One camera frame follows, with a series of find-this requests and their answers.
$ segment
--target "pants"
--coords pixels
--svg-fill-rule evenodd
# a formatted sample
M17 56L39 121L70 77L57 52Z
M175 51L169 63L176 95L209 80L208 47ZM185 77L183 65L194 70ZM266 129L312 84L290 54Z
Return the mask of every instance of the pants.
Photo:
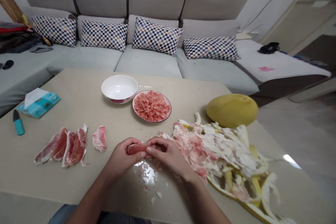
M63 205L50 219L48 224L66 223L76 208L76 205ZM151 224L151 222L121 213L101 212L97 224Z

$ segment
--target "empty bowl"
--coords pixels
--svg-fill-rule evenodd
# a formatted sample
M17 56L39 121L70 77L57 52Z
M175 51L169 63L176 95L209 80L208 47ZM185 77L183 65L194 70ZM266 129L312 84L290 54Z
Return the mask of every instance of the empty bowl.
M128 75L114 75L104 80L101 91L105 98L115 104L131 101L137 93L138 83Z

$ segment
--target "tissue box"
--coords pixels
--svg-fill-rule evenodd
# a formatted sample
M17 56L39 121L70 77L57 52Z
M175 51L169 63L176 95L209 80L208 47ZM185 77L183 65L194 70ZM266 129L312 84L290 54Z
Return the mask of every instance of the tissue box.
M59 102L60 98L55 93L48 92L43 95L40 99L36 100L32 104L30 104L26 109L25 104L21 104L16 109L23 114L39 119L43 116L49 109L51 109L57 102Z

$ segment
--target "knife with teal handle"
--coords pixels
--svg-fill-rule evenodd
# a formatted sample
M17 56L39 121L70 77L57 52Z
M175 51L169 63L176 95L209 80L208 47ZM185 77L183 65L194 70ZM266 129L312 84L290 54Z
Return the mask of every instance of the knife with teal handle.
M25 129L23 127L22 121L19 116L19 112L17 110L14 110L13 112L13 121L15 124L17 135L23 135L25 133Z

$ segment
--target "beige table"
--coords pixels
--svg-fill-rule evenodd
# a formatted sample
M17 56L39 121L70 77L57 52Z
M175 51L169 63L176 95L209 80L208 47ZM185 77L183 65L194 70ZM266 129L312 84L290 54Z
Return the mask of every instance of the beige table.
M178 119L192 122L197 111L204 123L205 105L214 97L229 93L222 83L129 74L138 81L139 91L156 90L172 104L171 116L166 121L147 124L133 113L131 103L114 105L103 98L101 83L115 74L79 69L66 69L58 74L42 89L57 93L62 100L39 120L21 114L26 130L23 136L16 135L12 112L0 119L0 191L78 204L117 143L130 136L147 141L158 131L168 132ZM85 162L90 165L62 169L59 162L33 164L34 155L61 127L76 130L84 123L89 126ZM95 151L90 141L99 125L107 126L107 151L103 154ZM248 127L248 134L262 154L279 159L285 154L258 122ZM335 222L334 206L302 170L284 161L270 162L270 170L278 175L277 186L282 196L281 205L272 203L274 213L290 217L298 224ZM150 198L155 196L155 191L146 192L143 180L130 170L113 187L106 210L168 223L192 223L188 201L179 183L165 172L159 172L157 177L155 188L162 193L161 200L156 197L151 205ZM207 188L233 223L260 223L238 203L210 185Z

